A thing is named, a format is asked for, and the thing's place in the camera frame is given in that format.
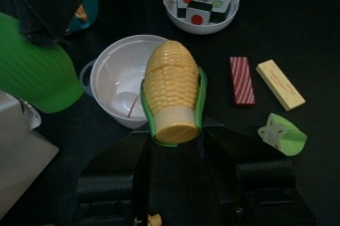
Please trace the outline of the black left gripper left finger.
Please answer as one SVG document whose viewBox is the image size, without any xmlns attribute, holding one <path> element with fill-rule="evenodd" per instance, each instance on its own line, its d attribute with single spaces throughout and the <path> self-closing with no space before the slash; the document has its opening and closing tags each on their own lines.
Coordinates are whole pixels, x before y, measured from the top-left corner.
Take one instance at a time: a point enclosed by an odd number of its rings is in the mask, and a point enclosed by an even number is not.
<svg viewBox="0 0 340 226">
<path fill-rule="evenodd" d="M 87 165 L 72 226 L 148 226 L 149 134 L 132 132 Z"/>
</svg>

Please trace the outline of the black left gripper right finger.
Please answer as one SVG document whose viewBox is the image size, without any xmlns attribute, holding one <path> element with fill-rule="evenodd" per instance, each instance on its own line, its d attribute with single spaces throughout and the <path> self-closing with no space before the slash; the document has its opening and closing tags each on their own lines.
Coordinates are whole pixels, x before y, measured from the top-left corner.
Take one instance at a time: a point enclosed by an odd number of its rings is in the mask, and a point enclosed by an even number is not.
<svg viewBox="0 0 340 226">
<path fill-rule="evenodd" d="M 203 121 L 201 133 L 220 173 L 219 189 L 228 188 L 235 226 L 316 226 L 288 156 L 211 119 Z"/>
</svg>

